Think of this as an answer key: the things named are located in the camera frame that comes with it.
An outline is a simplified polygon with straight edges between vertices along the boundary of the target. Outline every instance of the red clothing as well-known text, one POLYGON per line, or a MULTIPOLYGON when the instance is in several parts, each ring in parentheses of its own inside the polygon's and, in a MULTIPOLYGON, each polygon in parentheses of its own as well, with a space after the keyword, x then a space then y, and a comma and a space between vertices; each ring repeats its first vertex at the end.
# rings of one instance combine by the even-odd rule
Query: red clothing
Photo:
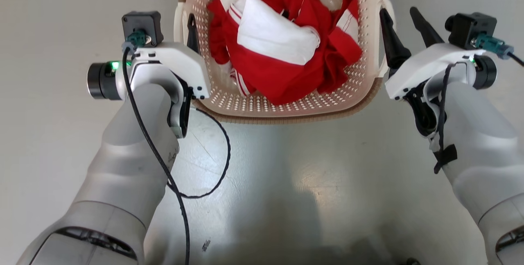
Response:
POLYGON ((220 0, 208 9, 214 13, 210 27, 210 52, 218 64, 231 61, 244 82, 260 91, 275 105, 297 101, 314 90, 330 93, 348 77, 344 68, 358 61, 361 49, 353 39, 337 28, 342 13, 348 9, 358 16, 358 1, 343 0, 342 9, 330 12, 320 0, 262 0, 276 12, 289 12, 298 26, 311 26, 320 35, 320 47, 304 66, 294 65, 252 52, 237 43, 238 24, 224 10, 220 0))

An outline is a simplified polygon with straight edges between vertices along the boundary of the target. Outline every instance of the gray floor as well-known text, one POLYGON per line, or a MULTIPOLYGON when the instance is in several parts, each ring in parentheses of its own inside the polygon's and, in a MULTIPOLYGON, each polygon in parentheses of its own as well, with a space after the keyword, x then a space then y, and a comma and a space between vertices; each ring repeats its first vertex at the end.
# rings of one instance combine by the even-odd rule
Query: gray floor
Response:
MULTIPOLYGON (((399 34, 413 52, 416 5, 447 37, 457 12, 498 17, 497 35, 524 54, 522 0, 392 0, 399 34)), ((0 0, 0 263, 24 248, 69 207, 119 103, 86 93, 88 64, 118 59, 120 17, 157 9, 172 38, 176 0, 0 0)), ((521 132, 522 77, 500 66, 492 102, 521 132)), ((228 176, 202 200, 187 201, 192 264, 486 263, 481 235, 453 196, 413 126, 410 108, 385 91, 347 119, 289 126, 225 125, 232 142, 228 176), (202 246, 210 241, 204 252, 202 246)), ((202 193, 225 160, 221 133, 192 112, 174 176, 183 191, 202 193)), ((183 226, 167 193, 149 234, 148 263, 181 264, 183 226)))

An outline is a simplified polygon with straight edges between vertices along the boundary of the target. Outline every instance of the brown basket rim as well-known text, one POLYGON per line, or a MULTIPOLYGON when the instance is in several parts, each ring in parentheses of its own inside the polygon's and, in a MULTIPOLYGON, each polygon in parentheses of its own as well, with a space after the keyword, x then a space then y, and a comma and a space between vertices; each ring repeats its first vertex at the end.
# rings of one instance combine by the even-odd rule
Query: brown basket rim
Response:
POLYGON ((286 124, 297 124, 307 122, 318 122, 331 119, 340 119, 347 116, 356 114, 360 110, 363 110, 377 95, 380 87, 382 86, 382 78, 376 78, 373 81, 371 88, 367 95, 355 106, 352 106, 346 110, 340 110, 337 112, 320 113, 312 116, 290 116, 287 118, 253 118, 245 116, 228 116, 225 114, 219 114, 210 110, 200 100, 193 100, 193 106, 204 112, 211 114, 215 119, 220 122, 226 123, 237 123, 237 124, 251 124, 251 125, 286 125, 286 124))

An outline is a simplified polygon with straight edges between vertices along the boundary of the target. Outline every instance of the laundry basket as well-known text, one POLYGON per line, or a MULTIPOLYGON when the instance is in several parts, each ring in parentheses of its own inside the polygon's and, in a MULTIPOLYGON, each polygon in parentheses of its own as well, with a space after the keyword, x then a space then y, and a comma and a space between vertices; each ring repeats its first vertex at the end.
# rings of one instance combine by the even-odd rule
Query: laundry basket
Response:
MULTIPOLYGON (((350 116, 367 106, 382 85, 387 71, 385 60, 379 65, 379 11, 385 7, 394 18, 389 0, 359 0, 359 45, 361 59, 346 68, 348 81, 331 94, 311 93, 303 99, 275 106, 263 95, 244 97, 228 73, 219 68, 209 49, 209 26, 213 14, 206 8, 212 0, 178 0, 174 20, 175 41, 187 42, 187 21, 193 14, 198 30, 200 54, 210 78, 210 98, 195 100, 193 105, 219 121, 250 124, 289 124, 350 116)), ((342 0, 321 0, 331 10, 339 9, 342 0)))

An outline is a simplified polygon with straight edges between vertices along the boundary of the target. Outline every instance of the red and white garment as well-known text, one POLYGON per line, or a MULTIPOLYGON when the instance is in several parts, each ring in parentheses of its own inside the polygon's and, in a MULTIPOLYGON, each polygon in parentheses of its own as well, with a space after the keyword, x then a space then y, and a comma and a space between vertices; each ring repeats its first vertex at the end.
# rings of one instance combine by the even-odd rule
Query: red and white garment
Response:
POLYGON ((212 57, 243 95, 258 90, 275 105, 336 90, 361 56, 358 0, 334 12, 320 0, 214 0, 208 9, 212 57))

